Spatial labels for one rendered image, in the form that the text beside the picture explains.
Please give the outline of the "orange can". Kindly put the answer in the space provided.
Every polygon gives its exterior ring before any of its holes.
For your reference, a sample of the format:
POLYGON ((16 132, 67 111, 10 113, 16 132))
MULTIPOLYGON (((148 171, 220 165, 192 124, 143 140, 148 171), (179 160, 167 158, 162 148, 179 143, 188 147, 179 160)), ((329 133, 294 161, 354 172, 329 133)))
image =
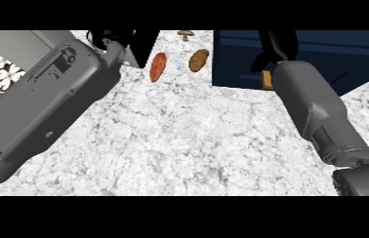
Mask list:
POLYGON ((261 72, 261 82, 263 82, 263 90, 273 90, 273 80, 272 80, 272 73, 267 70, 261 72))

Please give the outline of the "dark blue open drawer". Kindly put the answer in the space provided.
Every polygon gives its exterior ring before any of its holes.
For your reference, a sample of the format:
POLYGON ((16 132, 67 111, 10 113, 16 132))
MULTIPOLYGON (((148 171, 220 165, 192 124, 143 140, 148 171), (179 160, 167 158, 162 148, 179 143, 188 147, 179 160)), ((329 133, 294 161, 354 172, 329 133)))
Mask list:
MULTIPOLYGON (((297 59, 316 66, 340 96, 369 82, 369 30, 298 30, 297 38, 297 59)), ((251 72, 261 52, 257 30, 214 31, 214 86, 263 89, 251 72)))

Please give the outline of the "pale grey appliance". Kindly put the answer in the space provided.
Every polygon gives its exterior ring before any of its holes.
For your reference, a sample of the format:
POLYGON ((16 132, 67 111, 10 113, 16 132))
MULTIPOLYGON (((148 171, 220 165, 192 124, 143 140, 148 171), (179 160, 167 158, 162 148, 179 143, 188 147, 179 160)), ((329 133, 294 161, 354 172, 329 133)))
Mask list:
POLYGON ((89 44, 86 30, 0 30, 0 96, 49 51, 65 41, 89 44))

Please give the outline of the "brown mushroom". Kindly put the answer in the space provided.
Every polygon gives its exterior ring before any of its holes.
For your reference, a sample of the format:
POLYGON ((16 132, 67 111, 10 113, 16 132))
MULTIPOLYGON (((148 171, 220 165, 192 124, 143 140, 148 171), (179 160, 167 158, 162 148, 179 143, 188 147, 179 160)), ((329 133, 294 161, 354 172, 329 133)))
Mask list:
POLYGON ((188 41, 189 41, 189 37, 191 37, 191 36, 195 36, 195 33, 193 33, 192 30, 179 30, 179 31, 177 31, 177 35, 180 35, 180 36, 182 36, 182 40, 183 40, 185 42, 188 42, 188 41))

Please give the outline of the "brown potato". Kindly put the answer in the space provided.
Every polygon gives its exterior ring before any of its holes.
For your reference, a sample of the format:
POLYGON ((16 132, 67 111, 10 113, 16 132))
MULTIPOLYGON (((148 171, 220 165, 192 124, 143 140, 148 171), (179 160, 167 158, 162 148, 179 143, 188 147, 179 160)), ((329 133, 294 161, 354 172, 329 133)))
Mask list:
POLYGON ((205 66, 207 60, 210 56, 210 51, 207 49, 201 49, 195 52, 189 59, 189 69, 192 72, 198 72, 205 66))

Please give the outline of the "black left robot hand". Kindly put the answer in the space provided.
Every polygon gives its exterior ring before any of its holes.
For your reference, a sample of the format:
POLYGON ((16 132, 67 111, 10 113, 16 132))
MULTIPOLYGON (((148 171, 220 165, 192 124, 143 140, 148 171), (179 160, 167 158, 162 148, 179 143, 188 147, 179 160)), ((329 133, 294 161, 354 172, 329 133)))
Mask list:
POLYGON ((106 43, 117 41, 127 51, 124 64, 145 68, 158 34, 158 30, 90 30, 87 39, 100 52, 106 50, 106 43))

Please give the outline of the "orange-red sweet potato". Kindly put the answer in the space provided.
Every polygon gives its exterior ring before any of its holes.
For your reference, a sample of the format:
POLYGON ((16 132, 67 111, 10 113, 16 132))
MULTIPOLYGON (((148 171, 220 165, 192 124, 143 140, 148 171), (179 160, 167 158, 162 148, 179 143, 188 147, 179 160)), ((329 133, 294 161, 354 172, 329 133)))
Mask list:
POLYGON ((165 69, 165 53, 158 53, 154 57, 152 67, 151 67, 151 80, 155 82, 161 76, 165 69))

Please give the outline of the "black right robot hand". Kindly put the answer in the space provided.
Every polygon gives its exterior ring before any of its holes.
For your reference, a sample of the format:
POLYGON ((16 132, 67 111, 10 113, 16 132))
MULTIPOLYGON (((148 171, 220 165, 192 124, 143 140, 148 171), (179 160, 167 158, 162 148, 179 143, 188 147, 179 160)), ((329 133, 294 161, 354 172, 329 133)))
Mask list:
POLYGON ((295 60, 298 54, 298 39, 294 30, 260 30, 263 52, 251 64, 251 72, 261 72, 269 63, 278 64, 295 60))

